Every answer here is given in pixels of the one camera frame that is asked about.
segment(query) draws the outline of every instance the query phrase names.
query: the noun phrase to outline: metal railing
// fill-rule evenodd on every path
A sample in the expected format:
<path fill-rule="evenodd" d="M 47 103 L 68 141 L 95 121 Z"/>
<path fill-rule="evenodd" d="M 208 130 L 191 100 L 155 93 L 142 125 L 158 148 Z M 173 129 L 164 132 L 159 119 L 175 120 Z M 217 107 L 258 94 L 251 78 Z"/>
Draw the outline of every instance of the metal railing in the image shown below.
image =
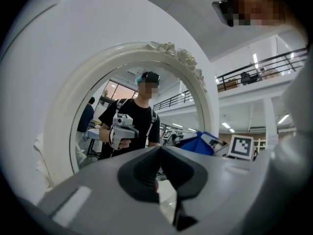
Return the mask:
<path fill-rule="evenodd" d="M 179 103 L 185 103 L 185 102 L 191 102 L 193 101 L 193 97 L 189 91 L 184 91 L 180 94 L 177 94 L 173 97 L 170 97 L 167 100 L 164 100 L 158 104 L 155 104 L 153 106 L 154 110 L 161 110 L 163 108 L 171 107 L 173 105 L 179 104 Z"/>
<path fill-rule="evenodd" d="M 280 76 L 282 74 L 295 72 L 297 71 L 297 69 L 303 66 L 302 62 L 304 62 L 307 59 L 307 55 L 308 55 L 307 49 L 302 48 L 264 59 L 257 63 L 257 65 L 259 66 L 258 68 L 255 67 L 256 64 L 250 64 L 237 70 L 233 70 L 229 73 L 217 77 L 217 79 L 219 80 L 219 82 L 217 83 L 218 91 L 219 92 L 226 91 L 227 89 L 228 90 L 234 89 L 238 87 L 240 84 L 242 85 L 252 84 L 255 82 L 271 78 L 272 76 Z M 163 108 L 171 107 L 173 105 L 189 101 L 193 101 L 193 97 L 189 91 L 184 91 L 167 100 L 155 104 L 153 106 L 153 109 L 161 110 Z"/>
<path fill-rule="evenodd" d="M 302 48 L 264 59 L 217 77 L 218 91 L 234 89 L 275 76 L 297 71 L 307 59 L 307 49 Z"/>

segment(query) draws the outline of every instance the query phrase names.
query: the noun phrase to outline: ceiling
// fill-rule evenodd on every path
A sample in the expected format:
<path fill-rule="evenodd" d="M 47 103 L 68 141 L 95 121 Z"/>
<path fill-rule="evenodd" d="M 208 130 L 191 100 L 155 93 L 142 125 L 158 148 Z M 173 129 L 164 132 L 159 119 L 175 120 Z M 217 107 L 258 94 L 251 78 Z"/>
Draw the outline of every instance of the ceiling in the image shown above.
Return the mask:
<path fill-rule="evenodd" d="M 144 67 L 134 67 L 127 71 L 119 72 L 117 75 L 112 77 L 111 80 L 136 90 L 137 85 L 135 83 L 135 79 L 140 77 L 146 71 L 153 71 L 160 75 L 159 94 L 180 81 L 171 72 L 159 67 L 149 67 L 148 69 L 145 69 Z"/>
<path fill-rule="evenodd" d="M 281 101 L 280 97 L 272 99 L 276 123 L 288 112 Z M 172 123 L 183 126 L 183 129 L 198 129 L 197 113 L 177 114 L 174 116 L 161 117 L 161 123 L 172 125 Z M 249 128 L 251 132 L 265 132 L 265 115 L 262 101 L 254 101 L 253 103 L 237 104 L 228 107 L 220 107 L 220 133 L 229 133 L 222 123 L 226 122 L 237 133 L 247 133 Z M 293 121 L 288 117 L 278 128 L 291 128 Z"/>
<path fill-rule="evenodd" d="M 212 62 L 233 52 L 242 44 L 255 42 L 284 28 L 255 26 L 230 28 L 220 22 L 212 2 L 219 0 L 148 0 L 176 19 L 198 42 Z"/>
<path fill-rule="evenodd" d="M 175 128 L 179 127 L 173 125 L 173 123 L 179 124 L 184 130 L 187 130 L 188 128 L 197 130 L 199 128 L 197 112 L 160 117 L 160 122 Z"/>

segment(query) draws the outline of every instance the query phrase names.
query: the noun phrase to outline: white mirror frame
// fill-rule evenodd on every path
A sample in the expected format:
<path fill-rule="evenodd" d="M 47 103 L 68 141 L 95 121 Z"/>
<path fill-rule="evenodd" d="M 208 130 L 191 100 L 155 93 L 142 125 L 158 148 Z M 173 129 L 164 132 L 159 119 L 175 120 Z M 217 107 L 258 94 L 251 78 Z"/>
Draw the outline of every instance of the white mirror frame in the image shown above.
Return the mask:
<path fill-rule="evenodd" d="M 113 46 L 83 63 L 63 85 L 51 105 L 45 123 L 42 156 L 53 186 L 78 171 L 75 136 L 79 117 L 75 116 L 81 116 L 89 99 L 105 81 L 130 66 L 140 62 L 148 65 L 151 61 L 159 62 L 162 68 L 172 72 L 186 85 L 195 102 L 199 130 L 214 131 L 212 106 L 202 84 L 203 79 L 200 81 L 195 75 L 194 67 L 187 67 L 172 53 L 153 49 L 149 43 Z"/>

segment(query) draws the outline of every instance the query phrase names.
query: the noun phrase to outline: column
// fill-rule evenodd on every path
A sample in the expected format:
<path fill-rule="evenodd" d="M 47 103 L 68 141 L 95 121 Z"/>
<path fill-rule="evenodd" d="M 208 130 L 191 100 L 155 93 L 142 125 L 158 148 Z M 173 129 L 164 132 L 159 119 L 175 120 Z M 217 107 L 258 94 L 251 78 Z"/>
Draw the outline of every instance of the column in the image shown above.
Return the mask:
<path fill-rule="evenodd" d="M 266 124 L 266 149 L 273 149 L 278 144 L 278 134 L 272 99 L 264 98 L 264 115 Z"/>
<path fill-rule="evenodd" d="M 102 95 L 102 92 L 104 91 L 106 85 L 108 84 L 109 80 L 104 82 L 103 85 L 100 86 L 100 88 L 93 94 L 93 97 L 94 97 L 94 104 L 92 105 L 93 109 L 95 110 L 98 103 L 99 103 L 99 100 L 100 100 L 100 97 Z"/>

